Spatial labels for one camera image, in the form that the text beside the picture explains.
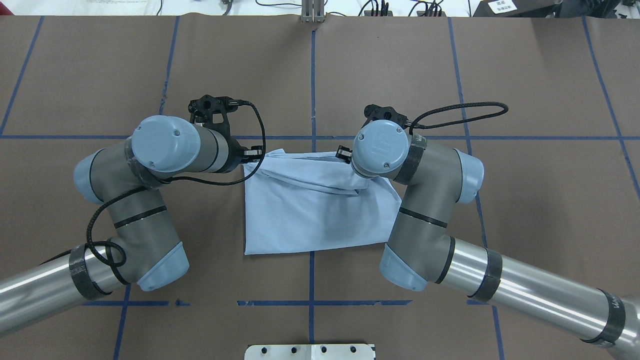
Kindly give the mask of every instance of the white floor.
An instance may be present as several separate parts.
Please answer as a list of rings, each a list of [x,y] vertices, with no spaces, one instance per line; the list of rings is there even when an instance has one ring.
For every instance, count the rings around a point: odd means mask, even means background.
[[[259,0],[261,3],[300,3],[300,0]],[[328,0],[326,12],[341,12],[349,16],[358,15],[367,0]],[[15,15],[155,15],[161,0],[3,0]],[[470,0],[475,11],[479,0]],[[407,16],[415,4],[412,0],[391,0],[389,10],[395,16]],[[448,16],[468,17],[467,0],[444,0],[442,8]],[[221,15],[226,5],[220,0],[163,0],[161,15],[182,15],[196,12]],[[618,14],[631,19],[640,19],[638,8],[617,7]],[[260,6],[254,0],[235,0],[231,15],[280,15],[299,14],[297,6]]]

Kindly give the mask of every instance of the cloth fold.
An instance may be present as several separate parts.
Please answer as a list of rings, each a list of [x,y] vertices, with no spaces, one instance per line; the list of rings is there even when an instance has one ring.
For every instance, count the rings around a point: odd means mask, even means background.
[[[388,179],[357,176],[334,152],[271,151],[244,185],[246,255],[385,242],[401,203]]]

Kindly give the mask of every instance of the robotic arm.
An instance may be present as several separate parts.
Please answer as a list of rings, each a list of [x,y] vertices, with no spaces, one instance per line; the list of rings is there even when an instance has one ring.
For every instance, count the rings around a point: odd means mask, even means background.
[[[247,149],[230,135],[227,113],[251,106],[263,145]],[[0,337],[71,307],[137,282],[151,291],[182,277],[189,268],[182,242],[160,192],[181,172],[230,172],[264,158],[264,126],[255,106],[229,97],[203,96],[189,104],[190,121],[162,115],[143,120],[133,135],[78,163],[76,188],[102,206],[87,228],[87,243],[0,282]],[[221,114],[222,122],[213,122]],[[92,241],[91,229],[107,209],[117,236]]]
[[[369,105],[353,151],[336,156],[360,176],[407,185],[380,262],[390,282],[422,291],[427,281],[467,297],[503,305],[606,348],[616,359],[640,359],[640,299],[621,299],[447,235],[455,203],[475,199],[484,167],[457,149],[420,135],[409,139],[407,118]]]

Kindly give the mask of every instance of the white label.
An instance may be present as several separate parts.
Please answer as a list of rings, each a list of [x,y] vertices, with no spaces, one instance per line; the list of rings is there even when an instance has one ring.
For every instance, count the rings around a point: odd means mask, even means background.
[[[493,1],[489,3],[489,7],[493,10],[493,13],[506,13],[518,10],[512,0]]]

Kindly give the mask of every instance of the blue joint cap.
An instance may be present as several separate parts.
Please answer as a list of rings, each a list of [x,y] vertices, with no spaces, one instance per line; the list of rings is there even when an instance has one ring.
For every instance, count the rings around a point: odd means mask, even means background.
[[[355,168],[374,177],[400,167],[409,153],[409,139],[402,128],[389,120],[375,120],[363,127],[353,140]]]
[[[143,291],[159,289],[180,279],[187,273],[187,270],[189,270],[189,261],[182,247],[182,241],[180,241],[138,280],[138,286]]]
[[[136,159],[150,170],[176,172],[200,152],[198,130],[179,117],[154,115],[142,120],[131,136]]]
[[[480,159],[465,154],[458,149],[454,149],[460,157],[460,165],[462,166],[462,190],[460,198],[457,202],[468,204],[472,202],[484,180],[484,165]]]
[[[413,271],[387,244],[382,253],[380,272],[387,280],[407,290],[422,291],[427,286],[427,280]]]
[[[93,192],[91,186],[91,165],[93,164],[93,159],[98,155],[98,152],[103,150],[104,149],[100,149],[82,159],[74,169],[74,184],[76,185],[76,189],[82,194],[85,200],[98,205],[104,204],[104,201],[98,199]]]

